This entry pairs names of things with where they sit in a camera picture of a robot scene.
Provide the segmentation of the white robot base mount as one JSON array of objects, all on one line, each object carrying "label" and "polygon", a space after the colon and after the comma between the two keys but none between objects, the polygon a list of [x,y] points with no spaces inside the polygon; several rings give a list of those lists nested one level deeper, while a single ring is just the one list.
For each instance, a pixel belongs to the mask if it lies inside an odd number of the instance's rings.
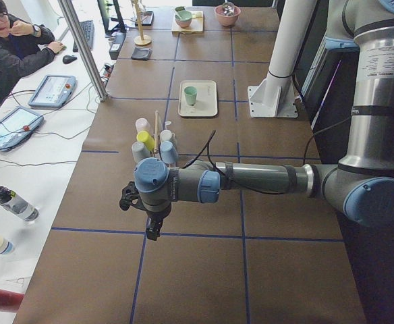
[{"label": "white robot base mount", "polygon": [[296,118],[293,75],[316,1],[287,0],[266,78],[248,87],[251,117]]}]

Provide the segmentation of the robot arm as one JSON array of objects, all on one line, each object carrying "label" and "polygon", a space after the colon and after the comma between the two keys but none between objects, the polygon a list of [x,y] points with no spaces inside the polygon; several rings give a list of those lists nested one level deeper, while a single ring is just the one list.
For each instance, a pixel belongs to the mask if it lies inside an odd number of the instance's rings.
[{"label": "robot arm", "polygon": [[215,203],[230,189],[320,197],[366,227],[394,220],[394,1],[331,1],[325,40],[328,49],[360,52],[346,155],[335,165],[301,167],[194,159],[178,168],[142,159],[119,206],[146,212],[148,239],[159,237],[172,202]]}]

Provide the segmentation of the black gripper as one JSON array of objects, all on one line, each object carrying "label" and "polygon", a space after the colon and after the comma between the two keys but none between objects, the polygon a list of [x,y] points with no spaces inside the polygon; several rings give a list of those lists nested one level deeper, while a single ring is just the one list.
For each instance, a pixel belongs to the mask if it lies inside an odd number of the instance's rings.
[{"label": "black gripper", "polygon": [[130,181],[128,185],[122,189],[119,207],[123,211],[127,211],[130,207],[133,207],[146,212],[150,219],[146,226],[146,237],[149,240],[158,240],[158,237],[161,235],[163,220],[168,217],[171,212],[171,203],[168,200],[145,202],[133,181]]}]

